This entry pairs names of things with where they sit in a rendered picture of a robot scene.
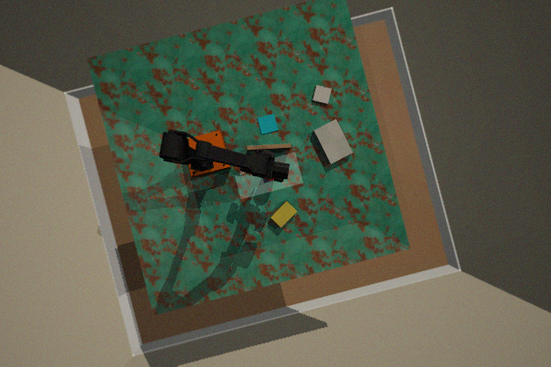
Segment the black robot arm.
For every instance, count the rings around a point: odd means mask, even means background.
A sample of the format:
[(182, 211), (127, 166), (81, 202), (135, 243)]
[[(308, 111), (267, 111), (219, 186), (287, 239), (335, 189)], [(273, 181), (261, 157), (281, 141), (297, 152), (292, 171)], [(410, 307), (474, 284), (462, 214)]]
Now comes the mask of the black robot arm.
[[(197, 142), (196, 149), (189, 146), (186, 137)], [(170, 163), (191, 163), (190, 169), (200, 172), (214, 168), (213, 162), (224, 163), (240, 167), (246, 173), (252, 173), (252, 176), (267, 179), (288, 179), (290, 168), (288, 163), (274, 162), (274, 152), (263, 149), (251, 154), (233, 152), (210, 142), (199, 141), (185, 131), (164, 131), (159, 157)]]

